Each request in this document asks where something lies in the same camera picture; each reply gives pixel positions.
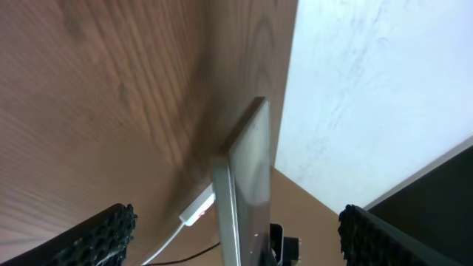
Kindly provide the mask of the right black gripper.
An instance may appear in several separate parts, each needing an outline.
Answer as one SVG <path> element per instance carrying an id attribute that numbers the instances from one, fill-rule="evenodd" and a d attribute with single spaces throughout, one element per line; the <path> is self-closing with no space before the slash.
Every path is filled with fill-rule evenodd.
<path id="1" fill-rule="evenodd" d="M 277 266 L 296 266 L 301 261 L 302 240 L 285 236 L 280 224 L 270 224 L 270 248 Z"/>

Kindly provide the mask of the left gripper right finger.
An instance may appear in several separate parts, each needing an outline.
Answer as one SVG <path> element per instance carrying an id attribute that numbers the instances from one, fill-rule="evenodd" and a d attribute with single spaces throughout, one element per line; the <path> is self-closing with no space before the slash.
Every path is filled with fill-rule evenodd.
<path id="1" fill-rule="evenodd" d="M 348 265 L 458 265 L 357 205 L 338 215 L 341 253 Z"/>

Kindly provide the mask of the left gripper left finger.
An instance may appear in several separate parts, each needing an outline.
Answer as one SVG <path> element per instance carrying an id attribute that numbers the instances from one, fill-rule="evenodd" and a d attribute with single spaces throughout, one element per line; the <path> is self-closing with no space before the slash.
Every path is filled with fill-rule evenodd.
<path id="1" fill-rule="evenodd" d="M 114 204 L 2 266 L 121 266 L 134 239 L 132 205 Z"/>

